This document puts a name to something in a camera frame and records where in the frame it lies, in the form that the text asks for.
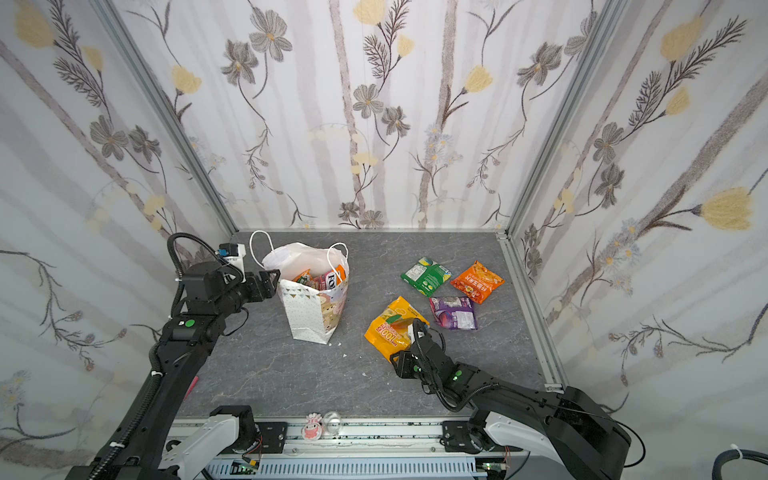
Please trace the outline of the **purple candy packet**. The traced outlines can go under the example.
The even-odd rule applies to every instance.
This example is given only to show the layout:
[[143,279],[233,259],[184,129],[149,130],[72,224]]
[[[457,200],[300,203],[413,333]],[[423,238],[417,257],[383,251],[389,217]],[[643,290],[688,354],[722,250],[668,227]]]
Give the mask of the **purple candy packet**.
[[432,297],[429,304],[437,323],[448,330],[474,331],[478,329],[473,302],[467,297]]

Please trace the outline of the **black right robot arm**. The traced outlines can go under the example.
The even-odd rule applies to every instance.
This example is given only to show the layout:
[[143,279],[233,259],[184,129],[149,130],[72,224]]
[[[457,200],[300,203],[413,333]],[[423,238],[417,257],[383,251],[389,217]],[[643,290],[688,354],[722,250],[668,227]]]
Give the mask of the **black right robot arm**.
[[440,442],[452,453],[527,451],[562,465],[575,479],[618,479],[630,464],[631,429],[585,392],[536,390],[452,360],[425,322],[408,330],[406,348],[389,354],[396,374],[417,379],[448,411],[471,408],[464,421],[445,421]]

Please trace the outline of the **cartoon animal paper bag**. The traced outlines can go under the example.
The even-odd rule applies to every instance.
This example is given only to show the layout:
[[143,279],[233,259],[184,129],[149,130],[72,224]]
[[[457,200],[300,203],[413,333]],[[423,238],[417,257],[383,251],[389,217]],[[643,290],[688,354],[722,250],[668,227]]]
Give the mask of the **cartoon animal paper bag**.
[[[300,242],[280,247],[269,233],[252,232],[246,243],[251,259],[264,270],[281,273],[277,294],[284,307],[292,337],[295,340],[326,344],[336,331],[347,300],[350,283],[349,249],[343,242],[326,248],[310,247]],[[332,290],[318,291],[293,282],[306,269],[313,277],[342,265],[346,280]]]

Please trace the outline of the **yellow snack packet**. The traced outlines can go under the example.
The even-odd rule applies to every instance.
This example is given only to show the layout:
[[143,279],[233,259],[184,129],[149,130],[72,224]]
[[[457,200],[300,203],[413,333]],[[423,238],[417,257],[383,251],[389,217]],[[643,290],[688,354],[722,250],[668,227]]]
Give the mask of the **yellow snack packet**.
[[409,332],[416,320],[430,325],[423,315],[400,296],[370,323],[364,338],[389,361],[392,355],[410,347],[412,339]]

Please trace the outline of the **green Fox's spring tea packet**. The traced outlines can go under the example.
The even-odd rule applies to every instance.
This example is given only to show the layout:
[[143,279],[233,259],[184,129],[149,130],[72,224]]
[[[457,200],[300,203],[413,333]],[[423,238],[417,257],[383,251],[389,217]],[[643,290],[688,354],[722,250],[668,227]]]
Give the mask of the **green Fox's spring tea packet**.
[[311,274],[311,270],[304,270],[293,279],[293,282],[312,287],[314,285],[314,278]]

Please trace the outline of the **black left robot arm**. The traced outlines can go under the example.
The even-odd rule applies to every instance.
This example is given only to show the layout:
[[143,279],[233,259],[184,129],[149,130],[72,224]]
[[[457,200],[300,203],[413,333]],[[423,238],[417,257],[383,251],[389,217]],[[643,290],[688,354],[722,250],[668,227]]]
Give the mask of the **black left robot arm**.
[[224,407],[192,435],[166,447],[174,419],[199,370],[226,329],[249,303],[271,299],[278,270],[246,270],[234,263],[240,248],[213,249],[185,232],[167,239],[177,290],[167,323],[148,358],[150,371],[128,412],[94,460],[71,468],[70,479],[194,479],[224,450],[259,441],[247,406]]

